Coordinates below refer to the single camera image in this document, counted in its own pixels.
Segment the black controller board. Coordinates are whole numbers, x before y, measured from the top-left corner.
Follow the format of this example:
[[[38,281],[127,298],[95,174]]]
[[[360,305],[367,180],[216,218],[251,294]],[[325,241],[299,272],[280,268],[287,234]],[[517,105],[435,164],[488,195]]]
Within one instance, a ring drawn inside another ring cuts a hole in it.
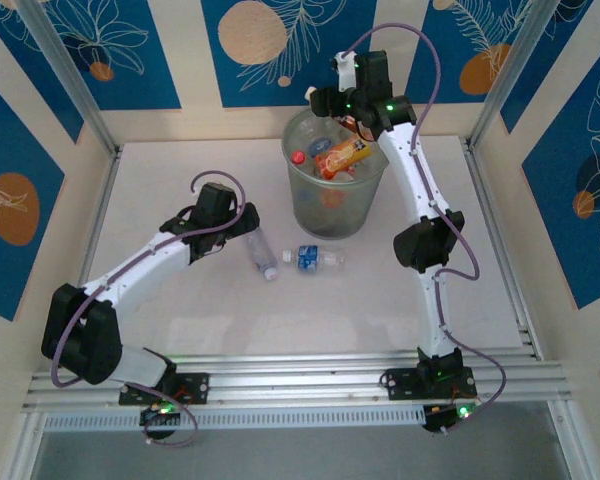
[[[139,425],[146,437],[152,441],[162,441],[175,433],[172,426],[178,425],[180,413],[169,402],[154,403],[140,412]]]
[[[479,406],[475,403],[425,405],[423,428],[431,433],[445,433],[478,409]]]

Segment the brown coffee drink bottle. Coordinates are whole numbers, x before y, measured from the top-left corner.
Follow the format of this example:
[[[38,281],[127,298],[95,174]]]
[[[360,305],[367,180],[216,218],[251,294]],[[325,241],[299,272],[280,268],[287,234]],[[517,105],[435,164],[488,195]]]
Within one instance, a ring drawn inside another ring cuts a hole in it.
[[[344,118],[330,118],[330,117],[322,118],[322,117],[318,117],[315,115],[315,105],[316,104],[312,103],[312,92],[316,89],[318,89],[318,88],[314,87],[314,86],[310,86],[305,92],[305,99],[309,103],[309,107],[312,112],[312,115],[315,118],[320,118],[324,122],[326,129],[328,131],[329,130],[332,131],[333,136],[336,136],[336,134],[334,133],[335,125],[338,125],[342,129],[349,131],[353,134],[358,133],[359,128],[358,128],[357,121],[354,119],[354,117],[351,114]]]

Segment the aluminium table side rail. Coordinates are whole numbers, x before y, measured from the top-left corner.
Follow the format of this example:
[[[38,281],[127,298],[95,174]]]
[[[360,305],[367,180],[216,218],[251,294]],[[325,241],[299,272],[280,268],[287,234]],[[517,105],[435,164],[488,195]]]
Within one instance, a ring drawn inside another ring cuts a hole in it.
[[[474,189],[494,248],[505,289],[515,312],[518,331],[523,338],[523,344],[529,345],[533,350],[532,356],[539,361],[543,361],[545,360],[543,348],[536,335],[528,305],[511,263],[509,252],[504,241],[503,231],[500,222],[498,221],[494,198],[489,190],[486,176],[483,173],[478,157],[471,150],[469,142],[464,140],[461,144],[463,146],[464,158],[469,169],[469,174],[473,181]]]
[[[89,278],[111,192],[118,172],[120,155],[121,149],[118,149],[112,157],[108,167],[105,182],[99,196],[99,202],[91,225],[88,242],[84,251],[84,259],[78,276],[77,287],[74,288],[69,284],[64,284],[58,288],[52,296],[43,343],[41,345],[42,353],[52,360],[52,377],[57,376],[61,355],[60,351],[58,354],[55,354],[55,349],[63,338],[63,331],[69,324],[72,314],[76,312],[76,305],[72,306],[72,303],[75,303],[84,297],[84,294],[79,291],[79,287],[85,284]]]

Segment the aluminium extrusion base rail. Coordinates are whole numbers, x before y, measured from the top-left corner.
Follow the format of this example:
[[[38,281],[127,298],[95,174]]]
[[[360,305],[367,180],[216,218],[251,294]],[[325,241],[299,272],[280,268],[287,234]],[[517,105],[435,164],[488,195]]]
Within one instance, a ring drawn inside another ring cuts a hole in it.
[[[493,351],[497,366],[471,354],[464,362],[474,374],[478,395],[486,401],[569,399],[573,393],[565,370],[556,361],[543,361],[530,347]],[[389,368],[413,367],[413,351],[366,354],[301,354],[179,356],[181,372],[210,376],[210,408],[266,408],[385,404],[388,394],[379,379]],[[83,411],[115,408],[120,387],[107,381],[97,386],[53,386],[46,372],[33,374],[23,403],[26,412]]]

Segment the aluminium frame post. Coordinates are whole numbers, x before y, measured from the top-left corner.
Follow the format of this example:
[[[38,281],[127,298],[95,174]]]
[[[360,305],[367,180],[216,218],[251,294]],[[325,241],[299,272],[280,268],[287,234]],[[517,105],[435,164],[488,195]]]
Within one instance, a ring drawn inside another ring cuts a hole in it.
[[[571,480],[592,480],[585,450],[569,410],[569,402],[551,400],[547,402],[547,406]]]
[[[16,9],[64,91],[103,150],[116,158],[119,145],[109,131],[100,109],[74,64],[59,34],[37,0],[14,0]]]
[[[30,480],[44,434],[46,414],[17,416],[0,480]]]
[[[467,137],[467,147],[471,153],[474,153],[484,140],[491,123],[509,97],[546,26],[556,12],[559,2],[560,0],[531,2],[529,15],[523,22]]]

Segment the clear ribbed water bottle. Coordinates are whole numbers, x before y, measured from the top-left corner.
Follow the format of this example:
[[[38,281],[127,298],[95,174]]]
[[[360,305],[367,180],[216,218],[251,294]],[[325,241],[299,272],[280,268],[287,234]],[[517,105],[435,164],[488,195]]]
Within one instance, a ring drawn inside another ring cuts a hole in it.
[[[246,245],[251,261],[267,281],[278,278],[278,262],[263,230],[257,227],[246,235]]]

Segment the orange juice bottle orange cap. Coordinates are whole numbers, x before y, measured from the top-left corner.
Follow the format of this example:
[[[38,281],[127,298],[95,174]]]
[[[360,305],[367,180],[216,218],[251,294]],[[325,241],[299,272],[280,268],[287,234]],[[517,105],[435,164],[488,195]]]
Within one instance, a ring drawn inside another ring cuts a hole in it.
[[[315,158],[315,173],[322,179],[331,180],[337,173],[371,155],[368,142],[358,136],[334,146]]]

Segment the translucent green waste bin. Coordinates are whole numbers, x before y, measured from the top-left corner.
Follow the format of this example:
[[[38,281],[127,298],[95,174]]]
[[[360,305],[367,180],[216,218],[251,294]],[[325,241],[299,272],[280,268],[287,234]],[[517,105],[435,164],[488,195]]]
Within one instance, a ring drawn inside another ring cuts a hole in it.
[[[331,180],[320,178],[315,173],[315,158],[298,136],[298,124],[307,118],[315,118],[310,109],[296,113],[283,130],[281,148],[287,164],[294,216],[306,232],[326,240],[347,238],[356,233],[365,223],[385,168],[386,156],[372,144],[371,155],[337,173]],[[354,137],[354,134],[335,125],[334,133],[328,131],[334,146]],[[296,150],[306,154],[306,162],[296,166],[291,155]],[[335,209],[326,208],[320,199],[325,189],[340,189],[347,196]]]

